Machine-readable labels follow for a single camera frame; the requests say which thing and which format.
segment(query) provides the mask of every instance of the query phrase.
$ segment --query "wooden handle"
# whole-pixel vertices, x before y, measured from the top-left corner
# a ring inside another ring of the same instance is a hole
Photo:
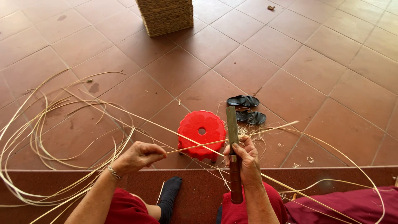
[[[240,204],[243,202],[242,183],[240,181],[239,156],[229,155],[229,173],[231,178],[231,202]]]

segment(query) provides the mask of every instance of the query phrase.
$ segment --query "woven box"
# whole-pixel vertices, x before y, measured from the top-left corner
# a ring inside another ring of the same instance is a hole
[[[192,0],[136,0],[150,37],[193,27]]]

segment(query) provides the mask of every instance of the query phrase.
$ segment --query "red stool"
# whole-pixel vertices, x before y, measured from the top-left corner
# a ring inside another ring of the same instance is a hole
[[[225,139],[226,131],[224,128],[224,122],[215,114],[208,111],[194,111],[185,116],[185,118],[179,123],[178,133],[188,137],[200,144],[205,144],[213,141],[220,141]],[[185,149],[188,147],[195,146],[197,144],[179,136],[178,137],[178,149]],[[207,147],[214,151],[220,151],[221,147],[224,146],[224,142],[218,142]],[[193,158],[197,158],[202,161],[204,158],[211,159],[213,163],[216,162],[218,154],[204,148],[203,146],[195,147],[187,150],[183,150]]]

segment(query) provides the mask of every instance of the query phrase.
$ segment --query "foot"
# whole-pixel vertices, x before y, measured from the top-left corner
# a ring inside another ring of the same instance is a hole
[[[172,177],[164,183],[162,193],[160,194],[160,203],[157,204],[162,210],[159,219],[160,224],[168,224],[170,222],[173,214],[174,199],[178,194],[181,182],[181,177]]]

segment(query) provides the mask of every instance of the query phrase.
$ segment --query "black sandal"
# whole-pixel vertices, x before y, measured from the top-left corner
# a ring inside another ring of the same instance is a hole
[[[244,107],[255,107],[260,104],[260,101],[254,96],[235,96],[228,98],[226,102],[231,106],[244,106]]]
[[[248,124],[262,124],[267,119],[265,114],[252,110],[236,111],[236,120],[239,122],[247,122]]]

